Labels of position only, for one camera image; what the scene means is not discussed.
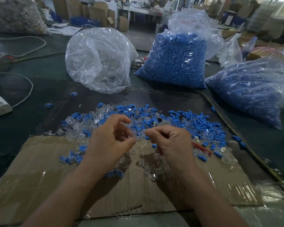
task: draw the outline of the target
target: dark table surface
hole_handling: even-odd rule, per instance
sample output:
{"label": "dark table surface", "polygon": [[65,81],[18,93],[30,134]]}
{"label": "dark table surface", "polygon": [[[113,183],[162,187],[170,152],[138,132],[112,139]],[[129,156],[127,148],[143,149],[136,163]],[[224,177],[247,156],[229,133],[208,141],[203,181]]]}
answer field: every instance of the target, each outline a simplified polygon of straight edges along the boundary
{"label": "dark table surface", "polygon": [[[75,83],[66,71],[63,53],[69,37],[53,34],[43,38],[46,40],[47,46],[30,54],[28,56],[30,59],[0,65],[0,72],[21,74],[34,84],[32,94],[25,102],[15,107],[12,113],[0,117],[0,175],[4,173],[4,169],[8,167],[13,158],[9,156],[8,160],[2,159],[2,155],[16,155],[30,135],[40,134],[46,129],[54,129],[63,116],[66,117],[83,108],[92,108],[101,101],[114,104],[122,102],[145,104],[149,99],[160,110],[173,110],[174,108],[167,107],[167,105],[171,105],[168,104],[168,99],[174,99],[177,96],[187,98],[190,104],[200,103],[198,100],[190,101],[196,96],[194,90],[142,80],[134,76],[134,69],[130,72],[131,86],[121,93],[108,95],[90,91]],[[4,42],[0,44],[0,49],[4,48],[4,52],[10,54],[15,54],[16,51],[21,54],[39,45],[38,40],[30,38],[21,39],[17,43]],[[147,53],[139,52],[139,55],[147,56]],[[1,63],[8,62],[10,61],[4,59],[1,61]],[[214,75],[220,70],[222,68],[219,65],[210,63],[205,67],[205,77]],[[19,98],[26,96],[29,90],[29,82],[21,77],[9,78],[7,75],[0,75],[0,95],[11,105],[15,104]],[[79,94],[70,103],[69,93],[75,90]],[[141,92],[141,94],[135,95],[134,92]],[[215,101],[218,110],[235,130],[242,134],[247,144],[259,157],[274,161],[284,171],[284,128],[282,130],[275,129],[239,112],[208,89],[201,92]],[[164,98],[158,98],[158,94],[164,94]],[[44,104],[49,102],[55,106],[45,108]],[[281,114],[281,120],[284,126],[284,113]],[[239,162],[247,175],[252,177],[251,180],[270,180],[270,177],[264,174],[264,171],[248,153],[238,152],[236,157],[241,158]]]}

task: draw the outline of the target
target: hand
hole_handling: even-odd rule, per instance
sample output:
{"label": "hand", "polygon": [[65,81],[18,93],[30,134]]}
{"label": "hand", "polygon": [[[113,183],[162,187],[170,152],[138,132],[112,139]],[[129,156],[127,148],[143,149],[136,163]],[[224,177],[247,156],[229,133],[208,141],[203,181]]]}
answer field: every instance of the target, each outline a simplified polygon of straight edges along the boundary
{"label": "hand", "polygon": [[112,114],[93,131],[88,148],[79,167],[95,171],[99,179],[114,169],[120,158],[136,143],[130,129],[123,123],[131,123],[125,115]]}
{"label": "hand", "polygon": [[165,156],[178,176],[197,166],[191,134],[186,129],[169,125],[157,126],[147,129],[145,135],[157,144],[157,151]]}

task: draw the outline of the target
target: forearm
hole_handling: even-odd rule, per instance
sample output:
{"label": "forearm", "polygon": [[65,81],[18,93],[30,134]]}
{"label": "forearm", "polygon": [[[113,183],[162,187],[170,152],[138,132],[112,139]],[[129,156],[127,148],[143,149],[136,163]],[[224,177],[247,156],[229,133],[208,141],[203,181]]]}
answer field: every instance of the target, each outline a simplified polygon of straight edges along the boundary
{"label": "forearm", "polygon": [[190,192],[194,210],[203,227],[248,226],[198,166],[182,180]]}
{"label": "forearm", "polygon": [[78,167],[67,175],[22,226],[72,226],[85,198],[97,181],[98,177],[87,175],[83,167]]}

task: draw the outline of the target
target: bag of blue plastic parts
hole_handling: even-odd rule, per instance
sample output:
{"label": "bag of blue plastic parts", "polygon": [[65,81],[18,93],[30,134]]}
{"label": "bag of blue plastic parts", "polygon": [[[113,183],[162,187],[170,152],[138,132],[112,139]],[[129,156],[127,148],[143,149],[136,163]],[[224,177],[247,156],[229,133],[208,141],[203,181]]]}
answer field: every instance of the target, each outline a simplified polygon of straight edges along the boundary
{"label": "bag of blue plastic parts", "polygon": [[206,88],[205,59],[222,47],[220,31],[205,11],[196,9],[173,14],[168,27],[170,30],[157,34],[145,64],[135,75],[157,82]]}
{"label": "bag of blue plastic parts", "polygon": [[281,129],[284,109],[284,61],[263,57],[231,65],[205,79],[231,106]]}

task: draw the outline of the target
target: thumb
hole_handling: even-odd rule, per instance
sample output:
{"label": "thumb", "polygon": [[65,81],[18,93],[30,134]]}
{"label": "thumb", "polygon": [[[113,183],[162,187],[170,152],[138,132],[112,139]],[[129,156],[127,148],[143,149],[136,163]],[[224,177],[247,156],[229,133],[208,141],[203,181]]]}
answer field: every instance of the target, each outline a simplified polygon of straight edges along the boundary
{"label": "thumb", "polygon": [[156,143],[160,147],[167,144],[168,142],[168,139],[163,137],[163,135],[155,129],[147,129],[145,131],[145,135],[148,136],[152,140],[152,142]]}
{"label": "thumb", "polygon": [[124,140],[123,142],[119,142],[118,143],[118,148],[120,150],[120,152],[122,152],[122,154],[125,154],[126,152],[128,152],[133,145],[135,145],[135,143],[137,142],[135,137],[130,137],[126,140]]}

